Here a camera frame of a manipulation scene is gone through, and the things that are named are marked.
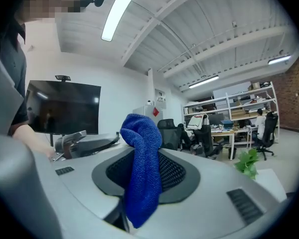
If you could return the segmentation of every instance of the blue cloth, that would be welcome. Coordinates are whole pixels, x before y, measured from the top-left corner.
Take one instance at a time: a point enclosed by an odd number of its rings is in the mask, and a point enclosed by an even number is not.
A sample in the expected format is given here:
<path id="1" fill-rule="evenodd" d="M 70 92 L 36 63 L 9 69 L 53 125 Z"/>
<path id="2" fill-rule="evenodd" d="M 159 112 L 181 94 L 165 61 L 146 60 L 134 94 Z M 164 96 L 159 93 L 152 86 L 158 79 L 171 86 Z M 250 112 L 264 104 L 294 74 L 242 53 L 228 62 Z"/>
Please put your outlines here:
<path id="1" fill-rule="evenodd" d="M 134 228 L 139 228 L 158 206 L 161 180 L 157 151 L 162 139 L 154 121 L 138 114 L 126 117 L 121 135 L 135 148 L 132 176 L 125 191 L 125 208 Z"/>

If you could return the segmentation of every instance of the person in white shirt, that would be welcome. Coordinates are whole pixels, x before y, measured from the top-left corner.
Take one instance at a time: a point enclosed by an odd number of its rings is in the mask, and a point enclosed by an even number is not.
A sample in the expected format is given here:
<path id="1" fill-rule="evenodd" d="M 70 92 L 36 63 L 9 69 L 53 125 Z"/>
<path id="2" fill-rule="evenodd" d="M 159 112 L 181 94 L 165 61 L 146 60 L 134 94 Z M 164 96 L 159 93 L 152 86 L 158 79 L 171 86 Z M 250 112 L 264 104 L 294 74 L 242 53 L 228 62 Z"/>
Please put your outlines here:
<path id="1" fill-rule="evenodd" d="M 258 117 L 255 122 L 255 126 L 258 127 L 258 134 L 253 134 L 253 140 L 255 141 L 255 146 L 258 145 L 258 139 L 262 140 L 265 131 L 265 120 L 266 117 L 263 116 L 263 111 L 261 109 L 257 110 Z"/>

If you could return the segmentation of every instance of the brick wall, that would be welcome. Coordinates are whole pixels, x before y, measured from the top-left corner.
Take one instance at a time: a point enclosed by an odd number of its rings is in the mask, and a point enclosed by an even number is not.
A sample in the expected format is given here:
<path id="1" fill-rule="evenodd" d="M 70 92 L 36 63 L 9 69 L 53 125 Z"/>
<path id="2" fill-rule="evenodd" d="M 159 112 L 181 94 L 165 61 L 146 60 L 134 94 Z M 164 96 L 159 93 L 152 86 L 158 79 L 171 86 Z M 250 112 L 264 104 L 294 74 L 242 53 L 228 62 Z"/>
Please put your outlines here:
<path id="1" fill-rule="evenodd" d="M 299 58 L 285 73 L 257 80 L 257 82 L 264 81 L 272 81 L 274 84 L 280 126 L 299 129 L 299 96 L 296 97 L 296 93 L 299 93 Z"/>

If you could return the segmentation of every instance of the white metal shelving unit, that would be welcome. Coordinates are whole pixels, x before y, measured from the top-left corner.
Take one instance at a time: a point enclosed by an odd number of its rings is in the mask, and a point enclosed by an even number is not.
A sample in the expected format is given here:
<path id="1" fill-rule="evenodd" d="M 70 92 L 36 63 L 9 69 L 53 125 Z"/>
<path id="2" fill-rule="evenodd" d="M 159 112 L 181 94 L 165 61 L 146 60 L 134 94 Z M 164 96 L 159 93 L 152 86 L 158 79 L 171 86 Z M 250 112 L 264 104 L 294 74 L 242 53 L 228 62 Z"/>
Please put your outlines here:
<path id="1" fill-rule="evenodd" d="M 273 91 L 273 93 L 274 93 L 273 97 L 271 97 L 268 94 L 268 90 L 272 90 Z M 261 101 L 261 102 L 257 102 L 257 103 L 244 104 L 244 105 L 240 105 L 240 106 L 230 107 L 230 101 L 229 101 L 230 99 L 233 99 L 233 98 L 239 97 L 239 96 L 243 97 L 243 96 L 255 95 L 255 94 L 259 94 L 259 93 L 266 93 L 266 97 L 269 98 L 269 99 Z M 245 91 L 245 92 L 236 93 L 236 94 L 233 94 L 233 95 L 228 95 L 226 93 L 226 96 L 224 96 L 224 97 L 220 97 L 220 98 L 216 98 L 216 99 L 211 99 L 211 100 L 199 102 L 199 103 L 196 103 L 196 104 L 187 105 L 187 106 L 184 106 L 183 109 L 184 108 L 194 108 L 194 107 L 198 107 L 198 106 L 208 105 L 208 104 L 216 103 L 216 102 L 219 102 L 219 101 L 226 101 L 227 108 L 217 109 L 217 110 L 211 110 L 211 111 L 202 111 L 202 112 L 191 113 L 191 114 L 184 114 L 184 118 L 186 116 L 194 116 L 194 115 L 199 115 L 199 114 L 210 114 L 210 113 L 228 111 L 229 112 L 229 119 L 232 120 L 232 121 L 249 120 L 249 119 L 254 119 L 257 116 L 246 116 L 246 117 L 241 117 L 241 118 L 232 118 L 231 111 L 234 110 L 234 109 L 240 109 L 240 108 L 250 107 L 250 106 L 254 106 L 254 105 L 259 105 L 259 104 L 265 104 L 265 103 L 273 102 L 276 105 L 276 109 L 277 109 L 277 111 L 275 113 L 278 114 L 278 124 L 277 124 L 277 126 L 278 126 L 278 136 L 276 136 L 276 141 L 278 142 L 279 136 L 280 136 L 280 117 L 279 117 L 279 107 L 278 107 L 278 102 L 277 102 L 277 96 L 276 96 L 276 92 L 275 92 L 275 88 L 274 88 L 273 82 L 271 82 L 270 86 L 263 87 L 261 89 Z M 247 131 L 248 131 L 247 129 L 239 129 L 237 131 L 237 133 L 247 132 Z M 247 141 L 236 142 L 235 145 L 243 145 L 243 144 L 247 144 L 247 143 L 250 143 L 250 142 L 247 142 Z"/>

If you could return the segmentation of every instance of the dark shirt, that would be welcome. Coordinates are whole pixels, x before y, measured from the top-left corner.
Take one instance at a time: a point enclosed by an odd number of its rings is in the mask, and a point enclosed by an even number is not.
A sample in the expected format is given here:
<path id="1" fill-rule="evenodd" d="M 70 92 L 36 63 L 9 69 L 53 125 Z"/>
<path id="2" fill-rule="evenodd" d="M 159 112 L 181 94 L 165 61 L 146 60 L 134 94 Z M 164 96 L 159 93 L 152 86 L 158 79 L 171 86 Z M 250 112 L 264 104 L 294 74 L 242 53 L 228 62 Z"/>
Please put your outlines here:
<path id="1" fill-rule="evenodd" d="M 16 90 L 20 95 L 25 97 L 25 71 L 26 61 L 25 55 L 17 40 L 18 34 L 20 34 L 25 40 L 24 27 L 20 26 L 16 20 L 13 20 L 6 31 L 1 35 L 0 40 L 0 59 L 9 73 L 10 77 L 15 83 Z M 26 103 L 22 102 L 19 110 L 17 111 L 12 124 L 19 124 L 28 121 Z"/>

